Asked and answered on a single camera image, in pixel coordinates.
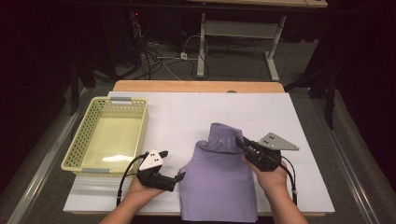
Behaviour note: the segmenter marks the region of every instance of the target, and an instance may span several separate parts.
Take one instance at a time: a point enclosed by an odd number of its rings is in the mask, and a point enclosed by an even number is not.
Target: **wooden table edge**
[[[120,80],[113,91],[151,92],[285,92],[278,82]]]

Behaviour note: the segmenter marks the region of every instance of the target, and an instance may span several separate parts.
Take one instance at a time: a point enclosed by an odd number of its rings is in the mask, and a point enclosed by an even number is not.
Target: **electrical outlet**
[[[181,52],[180,58],[181,58],[182,60],[188,60],[187,54],[186,54],[185,52]]]

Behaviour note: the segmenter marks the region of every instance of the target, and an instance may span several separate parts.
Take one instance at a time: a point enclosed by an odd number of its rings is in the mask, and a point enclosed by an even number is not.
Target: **metal rail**
[[[341,171],[346,179],[346,182],[349,185],[350,191],[352,192],[353,197],[355,198],[356,204],[361,210],[361,215],[365,221],[365,223],[376,224],[380,223],[378,218],[375,215],[373,207],[370,204],[370,201],[367,197],[367,193],[364,190],[364,187],[361,185],[358,177],[356,176],[353,168],[347,158],[347,155],[344,152],[341,143],[339,142],[337,135],[335,134],[335,130],[332,130],[326,122],[326,119],[323,116],[323,109],[321,107],[319,100],[313,100],[314,108],[319,114],[320,122],[323,127],[327,131],[327,134],[330,136],[332,140],[332,145],[334,147],[335,158],[337,159]]]

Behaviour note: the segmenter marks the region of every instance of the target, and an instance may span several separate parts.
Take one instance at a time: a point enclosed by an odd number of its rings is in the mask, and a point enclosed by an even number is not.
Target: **white table leg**
[[[277,44],[279,43],[280,35],[282,34],[283,26],[285,25],[286,16],[280,18],[280,21],[276,28],[276,33],[273,39],[273,46],[271,51],[265,51],[265,59],[267,61],[268,69],[273,81],[279,81],[279,75],[277,74],[276,67],[274,64],[274,54],[276,51]]]
[[[197,76],[203,77],[205,72],[205,13],[202,13],[201,18],[201,39],[199,45],[198,65],[197,65]]]

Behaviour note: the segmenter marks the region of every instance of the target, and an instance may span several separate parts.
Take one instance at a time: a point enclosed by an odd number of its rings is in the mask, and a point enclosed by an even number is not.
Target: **purple shirt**
[[[253,173],[235,144],[242,131],[220,123],[210,127],[208,141],[199,141],[180,187],[181,218],[189,221],[256,222]]]

